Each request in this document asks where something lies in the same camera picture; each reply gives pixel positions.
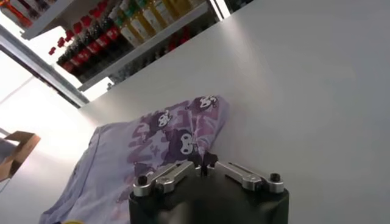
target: cardboard box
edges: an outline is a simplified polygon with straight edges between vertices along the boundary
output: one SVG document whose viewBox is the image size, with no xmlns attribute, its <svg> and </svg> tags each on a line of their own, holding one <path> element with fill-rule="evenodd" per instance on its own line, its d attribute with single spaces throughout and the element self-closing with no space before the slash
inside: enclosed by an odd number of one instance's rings
<svg viewBox="0 0 390 224">
<path fill-rule="evenodd" d="M 5 140 L 17 141 L 19 144 L 0 164 L 0 181 L 11 178 L 18 171 L 41 138 L 34 133 L 16 131 L 5 137 Z"/>
</svg>

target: yellow bottle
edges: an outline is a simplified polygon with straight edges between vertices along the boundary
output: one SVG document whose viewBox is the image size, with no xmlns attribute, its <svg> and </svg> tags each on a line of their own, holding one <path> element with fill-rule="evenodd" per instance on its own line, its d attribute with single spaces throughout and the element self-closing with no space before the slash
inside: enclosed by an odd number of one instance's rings
<svg viewBox="0 0 390 224">
<path fill-rule="evenodd" d="M 167 26 L 172 24 L 179 17 L 179 14 L 168 0 L 153 0 L 152 2 L 154 8 L 164 19 Z"/>
<path fill-rule="evenodd" d="M 115 24 L 118 26 L 121 34 L 133 45 L 134 48 L 138 47 L 142 42 L 134 35 L 133 32 L 127 28 L 123 23 L 123 20 L 118 16 L 115 20 Z"/>
<path fill-rule="evenodd" d="M 166 22 L 161 17 L 161 15 L 155 9 L 153 2 L 148 0 L 137 0 L 142 15 L 145 19 L 152 25 L 156 33 L 160 32 L 166 27 Z"/>
<path fill-rule="evenodd" d="M 156 34 L 141 12 L 139 10 L 137 12 L 135 11 L 135 7 L 130 6 L 130 8 L 126 10 L 125 14 L 128 17 L 129 23 L 136 29 L 136 31 L 138 31 L 144 41 Z"/>
<path fill-rule="evenodd" d="M 122 4 L 119 6 L 118 10 L 118 18 L 122 19 L 123 24 L 128 28 L 128 30 L 137 38 L 137 40 L 140 43 L 144 42 L 144 39 L 141 37 L 141 35 L 138 33 L 138 31 L 131 25 L 130 20 L 124 13 L 129 8 L 129 4 L 127 0 L 123 0 Z"/>
<path fill-rule="evenodd" d="M 176 11 L 179 13 L 179 16 L 186 15 L 191 11 L 192 7 L 188 0 L 169 0 Z"/>
</svg>

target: white table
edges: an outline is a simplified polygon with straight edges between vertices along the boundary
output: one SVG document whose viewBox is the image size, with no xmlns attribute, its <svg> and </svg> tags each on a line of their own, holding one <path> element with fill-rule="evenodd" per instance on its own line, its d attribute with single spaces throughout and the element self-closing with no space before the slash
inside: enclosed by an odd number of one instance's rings
<svg viewBox="0 0 390 224">
<path fill-rule="evenodd" d="M 389 223 L 388 2 L 256 0 L 81 112 L 129 121 L 205 94 L 232 106 L 214 150 L 280 172 L 290 223 Z"/>
</svg>

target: purple t-shirt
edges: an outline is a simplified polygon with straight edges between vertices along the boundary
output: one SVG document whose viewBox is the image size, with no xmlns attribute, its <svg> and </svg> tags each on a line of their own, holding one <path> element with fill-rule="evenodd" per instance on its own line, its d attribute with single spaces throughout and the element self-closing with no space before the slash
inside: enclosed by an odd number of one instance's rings
<svg viewBox="0 0 390 224">
<path fill-rule="evenodd" d="M 202 160 L 228 110 L 223 98 L 204 96 L 97 128 L 63 194 L 40 223 L 130 223 L 127 198 L 134 179 L 168 163 Z"/>
</svg>

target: beverage bottle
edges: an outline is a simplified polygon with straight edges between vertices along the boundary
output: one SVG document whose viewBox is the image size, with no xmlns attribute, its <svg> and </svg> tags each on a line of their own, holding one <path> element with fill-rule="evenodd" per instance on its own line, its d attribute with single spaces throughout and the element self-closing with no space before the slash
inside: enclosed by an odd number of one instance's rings
<svg viewBox="0 0 390 224">
<path fill-rule="evenodd" d="M 110 55 L 110 53 L 104 49 L 96 39 L 92 36 L 94 27 L 91 26 L 92 19 L 89 16 L 83 16 L 81 21 L 85 27 L 84 35 L 84 44 L 87 46 L 93 54 L 97 55 L 102 61 L 105 61 L 104 64 L 110 63 L 115 58 Z"/>
<path fill-rule="evenodd" d="M 166 23 L 161 15 L 155 9 L 152 1 L 147 0 L 136 0 L 138 6 L 140 7 L 142 15 L 145 17 L 146 21 L 153 27 L 156 33 L 160 32 L 166 27 Z"/>
<path fill-rule="evenodd" d="M 57 46 L 61 48 L 64 46 L 64 43 L 65 43 L 64 39 L 60 38 Z M 70 48 L 67 48 L 65 53 L 58 58 L 57 64 L 61 66 L 63 69 L 65 69 L 67 72 L 69 72 L 70 74 L 77 77 L 80 75 L 79 67 L 71 61 L 69 50 Z"/>
<path fill-rule="evenodd" d="M 84 75 L 88 77 L 91 73 L 90 70 L 93 68 L 93 65 L 88 61 L 88 55 L 90 55 L 91 53 L 88 53 L 88 51 L 83 51 L 84 49 L 86 49 L 86 46 L 81 42 L 79 37 L 74 36 L 74 33 L 71 30 L 67 31 L 66 34 L 68 39 L 74 39 L 68 47 L 70 54 L 69 57 L 72 63 L 79 68 L 79 75 Z"/>
<path fill-rule="evenodd" d="M 77 43 L 77 47 L 80 49 L 78 57 L 83 60 L 88 67 L 88 75 L 87 77 L 91 77 L 99 70 L 99 62 L 100 59 L 97 55 L 93 54 L 90 50 L 88 50 L 87 45 L 85 44 L 85 32 L 82 32 L 82 25 L 80 22 L 73 24 L 74 32 L 76 33 L 75 42 Z"/>
<path fill-rule="evenodd" d="M 127 28 L 123 23 L 123 20 L 118 16 L 115 20 L 115 24 L 119 27 L 121 34 L 132 44 L 133 47 L 138 47 L 141 42 L 138 38 Z"/>
<path fill-rule="evenodd" d="M 174 33 L 168 45 L 168 50 L 173 51 L 177 47 L 177 34 Z"/>
<path fill-rule="evenodd" d="M 128 17 L 128 22 L 136 29 L 144 41 L 155 35 L 152 26 L 140 12 L 136 12 L 136 7 L 134 5 L 130 5 L 124 13 Z"/>
<path fill-rule="evenodd" d="M 104 18 L 102 22 L 102 28 L 111 40 L 119 44 L 120 50 L 122 52 L 128 52 L 133 50 L 134 47 L 121 34 L 120 30 L 114 23 L 114 20 L 118 16 L 116 12 L 117 9 L 118 8 L 114 8 L 110 14 Z"/>
<path fill-rule="evenodd" d="M 40 16 L 39 13 L 34 8 L 32 8 L 31 5 L 29 5 L 25 0 L 18 0 L 18 2 L 20 2 L 20 4 L 22 4 L 23 7 L 27 9 L 30 18 L 37 19 Z"/>
<path fill-rule="evenodd" d="M 123 22 L 123 25 L 125 25 L 127 27 L 127 29 L 137 38 L 137 40 L 141 43 L 144 42 L 144 39 L 142 38 L 142 36 L 138 33 L 138 31 L 131 25 L 130 23 L 130 20 L 128 19 L 127 15 L 125 14 L 125 11 L 129 8 L 129 2 L 128 0 L 124 0 L 120 5 L 119 5 L 119 9 L 118 9 L 118 18 L 117 19 L 121 19 L 122 22 Z M 122 30 L 121 30 L 121 33 L 123 36 L 126 37 L 126 30 L 124 31 L 125 33 L 122 33 Z"/>
<path fill-rule="evenodd" d="M 0 0 L 1 11 L 12 19 L 22 29 L 28 28 L 32 25 L 29 18 L 24 16 L 19 10 L 12 6 L 9 0 Z"/>
<path fill-rule="evenodd" d="M 186 43 L 189 39 L 191 39 L 190 31 L 188 30 L 187 26 L 183 28 L 182 37 L 179 40 L 180 44 Z"/>
<path fill-rule="evenodd" d="M 179 17 L 179 14 L 168 0 L 152 0 L 152 3 L 167 26 L 172 24 Z"/>
<path fill-rule="evenodd" d="M 102 17 L 101 13 L 102 10 L 100 9 L 95 9 L 93 12 L 95 20 L 93 21 L 93 30 L 91 31 L 91 34 L 99 45 L 101 45 L 115 59 L 117 59 L 123 54 L 124 51 L 122 50 L 119 42 L 114 41 L 108 37 L 105 28 L 103 28 L 104 18 Z"/>
<path fill-rule="evenodd" d="M 187 0 L 169 0 L 172 6 L 179 13 L 179 16 L 186 15 L 189 11 L 191 11 L 192 6 Z"/>
</svg>

